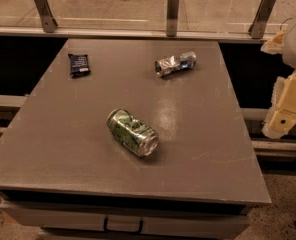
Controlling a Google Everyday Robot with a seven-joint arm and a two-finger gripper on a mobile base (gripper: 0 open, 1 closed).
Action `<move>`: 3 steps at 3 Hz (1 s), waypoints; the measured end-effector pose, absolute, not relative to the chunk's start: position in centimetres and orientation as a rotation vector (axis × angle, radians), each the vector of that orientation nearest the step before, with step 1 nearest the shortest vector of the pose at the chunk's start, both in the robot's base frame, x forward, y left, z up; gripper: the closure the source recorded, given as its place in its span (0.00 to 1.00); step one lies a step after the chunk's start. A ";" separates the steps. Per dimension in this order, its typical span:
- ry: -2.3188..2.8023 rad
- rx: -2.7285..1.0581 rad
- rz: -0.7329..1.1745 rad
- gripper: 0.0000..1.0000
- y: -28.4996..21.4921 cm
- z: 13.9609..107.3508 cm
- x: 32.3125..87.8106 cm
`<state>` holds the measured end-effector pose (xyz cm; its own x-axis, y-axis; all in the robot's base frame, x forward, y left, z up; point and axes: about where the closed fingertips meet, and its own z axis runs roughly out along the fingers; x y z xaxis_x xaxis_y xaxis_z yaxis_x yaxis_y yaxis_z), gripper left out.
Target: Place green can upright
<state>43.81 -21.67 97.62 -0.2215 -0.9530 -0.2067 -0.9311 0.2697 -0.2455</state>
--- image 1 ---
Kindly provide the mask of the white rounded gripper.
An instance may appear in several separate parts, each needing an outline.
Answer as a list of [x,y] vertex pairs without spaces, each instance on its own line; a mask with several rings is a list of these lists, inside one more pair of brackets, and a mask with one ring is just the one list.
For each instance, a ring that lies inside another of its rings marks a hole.
[[[286,31],[280,30],[266,41],[261,46],[261,51],[271,55],[282,53],[283,62],[296,69],[296,16],[288,24]],[[268,138],[279,139],[287,135],[295,124],[296,70],[287,78],[277,78],[262,132]]]

